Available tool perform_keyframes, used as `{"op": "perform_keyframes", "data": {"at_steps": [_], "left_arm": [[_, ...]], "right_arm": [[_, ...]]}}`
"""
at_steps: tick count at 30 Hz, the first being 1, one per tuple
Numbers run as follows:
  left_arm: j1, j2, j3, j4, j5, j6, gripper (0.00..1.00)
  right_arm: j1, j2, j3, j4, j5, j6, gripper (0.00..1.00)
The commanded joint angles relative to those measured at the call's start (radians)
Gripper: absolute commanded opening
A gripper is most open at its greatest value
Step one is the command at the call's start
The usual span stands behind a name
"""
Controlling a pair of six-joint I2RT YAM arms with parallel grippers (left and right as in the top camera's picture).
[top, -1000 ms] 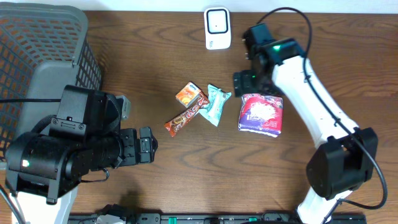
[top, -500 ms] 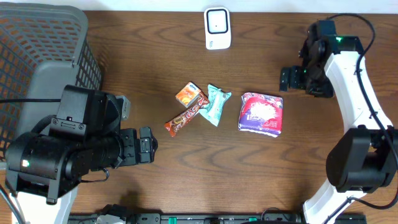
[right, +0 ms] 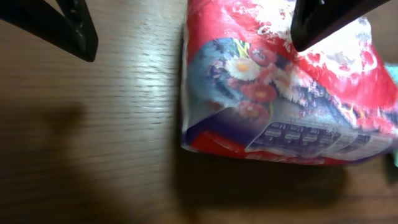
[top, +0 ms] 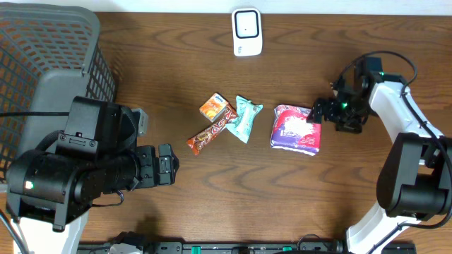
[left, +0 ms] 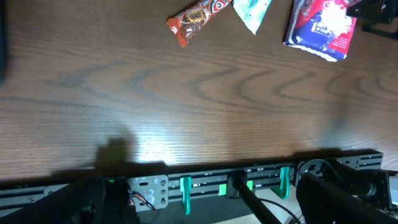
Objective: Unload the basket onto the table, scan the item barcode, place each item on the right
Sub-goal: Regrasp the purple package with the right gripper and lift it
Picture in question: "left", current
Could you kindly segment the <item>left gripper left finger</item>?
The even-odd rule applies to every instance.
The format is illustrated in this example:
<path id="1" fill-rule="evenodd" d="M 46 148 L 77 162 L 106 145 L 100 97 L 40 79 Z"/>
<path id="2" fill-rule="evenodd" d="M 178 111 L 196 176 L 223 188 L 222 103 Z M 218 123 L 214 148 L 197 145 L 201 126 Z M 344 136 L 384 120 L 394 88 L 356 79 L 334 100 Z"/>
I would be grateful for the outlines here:
<path id="1" fill-rule="evenodd" d="M 106 196 L 102 176 L 73 182 L 1 218 L 2 224 L 99 223 Z"/>

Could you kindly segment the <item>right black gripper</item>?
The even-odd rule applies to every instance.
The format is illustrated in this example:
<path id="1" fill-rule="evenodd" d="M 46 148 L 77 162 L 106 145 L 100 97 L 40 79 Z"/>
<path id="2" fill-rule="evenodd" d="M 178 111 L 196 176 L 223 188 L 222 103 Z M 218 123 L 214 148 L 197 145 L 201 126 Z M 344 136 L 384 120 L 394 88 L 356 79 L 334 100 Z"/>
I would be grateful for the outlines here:
<path id="1" fill-rule="evenodd" d="M 362 0 L 347 8 L 346 15 L 367 20 L 368 23 L 362 28 L 365 32 L 397 40 L 397 31 L 388 32 L 374 28 L 377 24 L 390 25 L 397 18 L 397 0 Z"/>

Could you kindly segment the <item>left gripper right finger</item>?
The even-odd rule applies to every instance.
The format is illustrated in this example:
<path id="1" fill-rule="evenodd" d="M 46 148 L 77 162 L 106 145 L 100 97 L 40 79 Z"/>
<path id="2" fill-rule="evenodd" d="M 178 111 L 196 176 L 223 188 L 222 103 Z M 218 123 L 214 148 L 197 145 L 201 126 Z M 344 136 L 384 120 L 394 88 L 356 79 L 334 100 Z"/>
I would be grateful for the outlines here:
<path id="1" fill-rule="evenodd" d="M 296 190 L 306 224 L 397 224 L 396 218 L 313 174 L 304 174 Z"/>

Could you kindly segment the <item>purple noodle packet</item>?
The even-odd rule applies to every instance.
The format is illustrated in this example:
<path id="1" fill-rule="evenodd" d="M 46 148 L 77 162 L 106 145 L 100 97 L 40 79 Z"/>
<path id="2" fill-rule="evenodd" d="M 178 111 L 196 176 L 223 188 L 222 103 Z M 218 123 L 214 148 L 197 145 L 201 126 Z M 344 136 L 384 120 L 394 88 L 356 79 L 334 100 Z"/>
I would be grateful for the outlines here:
<path id="1" fill-rule="evenodd" d="M 356 0 L 294 0 L 284 45 L 329 62 L 346 58 L 356 19 L 346 10 Z"/>

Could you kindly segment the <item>mint green snack packet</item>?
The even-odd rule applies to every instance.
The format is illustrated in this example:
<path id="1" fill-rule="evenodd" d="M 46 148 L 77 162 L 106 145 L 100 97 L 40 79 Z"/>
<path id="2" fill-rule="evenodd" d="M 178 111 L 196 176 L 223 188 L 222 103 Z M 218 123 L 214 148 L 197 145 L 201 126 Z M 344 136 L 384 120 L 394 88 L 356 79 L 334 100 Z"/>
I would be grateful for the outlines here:
<path id="1" fill-rule="evenodd" d="M 256 35 L 271 2 L 272 0 L 234 0 L 233 8 L 245 26 Z"/>

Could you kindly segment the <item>red orange snack bar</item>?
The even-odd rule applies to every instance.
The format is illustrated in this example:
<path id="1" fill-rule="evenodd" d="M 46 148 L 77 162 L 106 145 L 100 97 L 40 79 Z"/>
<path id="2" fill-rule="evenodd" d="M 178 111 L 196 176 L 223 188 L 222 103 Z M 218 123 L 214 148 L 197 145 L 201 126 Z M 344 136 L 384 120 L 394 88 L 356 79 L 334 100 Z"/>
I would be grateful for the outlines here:
<path id="1" fill-rule="evenodd" d="M 180 46 L 186 47 L 193 36 L 231 2 L 232 0 L 199 0 L 177 16 L 168 19 L 166 24 L 176 36 Z"/>

